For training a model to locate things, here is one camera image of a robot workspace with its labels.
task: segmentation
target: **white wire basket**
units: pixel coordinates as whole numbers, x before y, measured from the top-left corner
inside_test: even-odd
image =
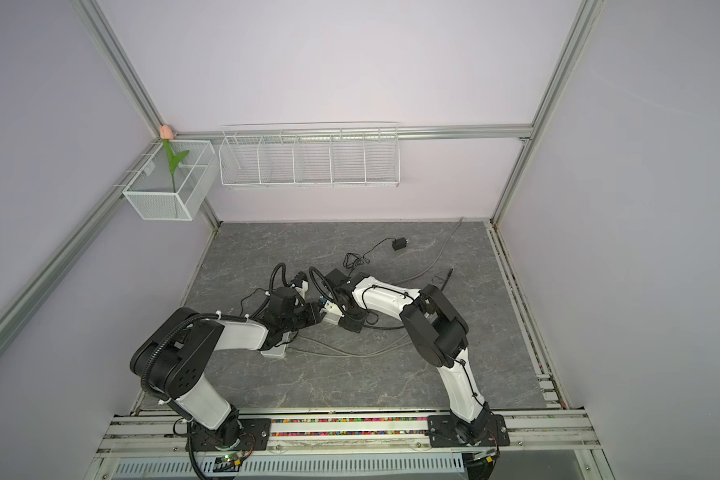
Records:
[[[221,182],[230,188],[397,186],[396,128],[305,133],[236,131],[219,146]]]
[[[192,220],[219,174],[216,151],[208,140],[172,140],[173,152],[190,152],[173,173],[161,145],[134,178],[123,195],[144,220]]]

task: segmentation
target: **white tag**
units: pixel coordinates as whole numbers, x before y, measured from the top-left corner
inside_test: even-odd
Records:
[[[154,169],[155,169],[155,162],[153,160],[150,160],[150,162],[144,166],[144,173],[146,174],[147,177],[149,177],[150,174],[152,173],[152,170],[154,170]]]

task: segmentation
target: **white wall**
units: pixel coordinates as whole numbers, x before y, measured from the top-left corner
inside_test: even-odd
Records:
[[[720,478],[720,1],[607,3],[500,229],[616,478]]]
[[[398,187],[210,192],[224,221],[489,218],[522,143],[516,138],[400,142]]]
[[[68,1],[0,2],[0,309],[151,139]]]
[[[0,2],[0,309],[150,140],[67,0]],[[0,358],[0,478],[82,477],[208,234],[118,211]]]
[[[580,0],[101,4],[165,121],[198,131],[283,122],[529,124]],[[518,145],[406,141],[398,189],[216,186],[210,201],[224,221],[488,217]]]

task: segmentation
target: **pink tulip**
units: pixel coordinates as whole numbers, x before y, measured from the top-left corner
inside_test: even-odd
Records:
[[[171,130],[168,125],[161,125],[160,138],[163,140],[173,140],[173,130]]]

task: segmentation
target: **gray marble floor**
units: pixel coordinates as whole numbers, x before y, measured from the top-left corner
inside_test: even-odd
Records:
[[[240,312],[240,299],[265,287],[278,262],[288,278],[316,266],[327,274],[341,267],[346,252],[364,253],[387,236],[405,236],[408,247],[393,251],[391,242],[368,255],[371,263],[357,271],[394,283],[430,264],[453,228],[448,222],[223,224],[195,280],[187,306],[198,311]],[[432,270],[403,286],[440,285],[453,267],[445,295],[466,319],[470,363],[491,408],[543,408],[544,398],[518,328],[508,293],[485,227],[464,222]],[[310,291],[312,298],[316,295]],[[257,293],[246,302],[252,312],[262,301]],[[383,317],[379,325],[399,324]],[[320,323],[300,336],[352,352],[379,350],[406,335],[404,330],[360,333]],[[292,346],[327,352],[297,339]],[[439,374],[413,346],[373,358],[324,358],[294,351],[283,360],[259,352],[214,352],[206,377],[237,407],[428,407],[447,408]]]

